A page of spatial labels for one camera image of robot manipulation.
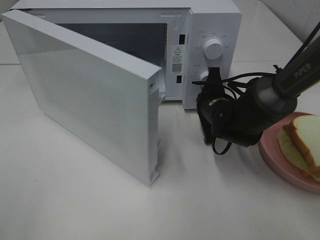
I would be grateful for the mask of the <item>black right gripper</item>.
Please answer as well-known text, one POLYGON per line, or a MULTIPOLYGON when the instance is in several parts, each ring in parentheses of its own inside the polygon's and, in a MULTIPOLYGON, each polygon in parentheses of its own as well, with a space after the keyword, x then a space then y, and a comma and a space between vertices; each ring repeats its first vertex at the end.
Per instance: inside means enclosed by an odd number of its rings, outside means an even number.
POLYGON ((201 92, 196 99, 196 111, 198 113, 201 129, 206 145, 213 143, 212 124, 215 104, 218 101, 232 101, 237 98, 236 93, 230 87, 222 84, 219 67, 209 67, 207 83, 201 83, 201 92))

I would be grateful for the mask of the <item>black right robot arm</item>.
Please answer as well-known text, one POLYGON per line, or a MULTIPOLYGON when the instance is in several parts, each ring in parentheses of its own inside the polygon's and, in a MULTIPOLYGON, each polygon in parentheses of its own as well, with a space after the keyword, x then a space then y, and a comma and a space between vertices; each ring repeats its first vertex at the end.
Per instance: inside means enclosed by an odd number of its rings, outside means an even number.
POLYGON ((205 81, 196 81, 202 90, 196 99, 204 142, 214 145, 216 139, 227 146, 255 145, 264 130, 291 114, 298 96, 320 80, 320 40, 315 39, 284 69, 270 76, 256 76, 248 83, 238 83, 234 99, 225 93, 220 70, 211 67, 205 81))

